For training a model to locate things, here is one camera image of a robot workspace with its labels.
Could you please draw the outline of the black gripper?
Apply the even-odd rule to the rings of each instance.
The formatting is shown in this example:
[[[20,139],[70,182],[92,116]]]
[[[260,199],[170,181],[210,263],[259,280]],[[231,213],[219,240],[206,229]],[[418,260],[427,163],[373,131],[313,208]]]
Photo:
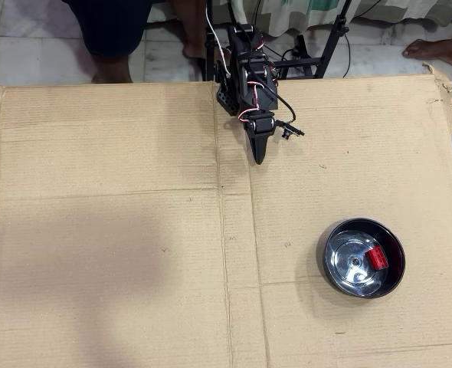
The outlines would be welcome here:
[[[247,109],[243,112],[243,124],[254,162],[260,165],[266,155],[268,139],[276,129],[274,113],[261,109]]]

